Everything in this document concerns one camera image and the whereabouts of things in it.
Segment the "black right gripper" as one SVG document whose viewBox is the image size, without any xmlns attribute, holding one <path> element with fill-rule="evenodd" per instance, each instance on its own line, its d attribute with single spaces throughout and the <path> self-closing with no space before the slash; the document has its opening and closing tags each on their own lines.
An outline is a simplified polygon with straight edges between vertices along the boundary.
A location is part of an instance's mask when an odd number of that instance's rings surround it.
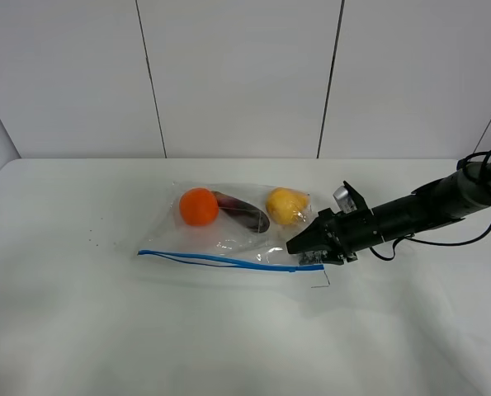
<svg viewBox="0 0 491 396">
<path fill-rule="evenodd" d="M 384 242 L 370 209 L 351 213 L 321 210 L 318 217 L 286 243 L 287 252 L 298 254 L 300 265 L 344 265 L 356 253 Z"/>
</svg>

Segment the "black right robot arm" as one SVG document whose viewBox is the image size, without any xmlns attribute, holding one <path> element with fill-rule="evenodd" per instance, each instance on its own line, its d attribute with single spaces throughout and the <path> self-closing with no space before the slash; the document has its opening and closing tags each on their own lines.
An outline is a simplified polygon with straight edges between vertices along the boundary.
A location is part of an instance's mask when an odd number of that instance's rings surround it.
<svg viewBox="0 0 491 396">
<path fill-rule="evenodd" d="M 304 260 L 342 265 L 359 251 L 414 240 L 414 234 L 455 224 L 491 207 L 491 150 L 462 158 L 448 177 L 431 181 L 410 195 L 369 208 L 348 182 L 334 194 L 335 213 L 321 210 L 311 224 L 286 244 Z"/>
</svg>

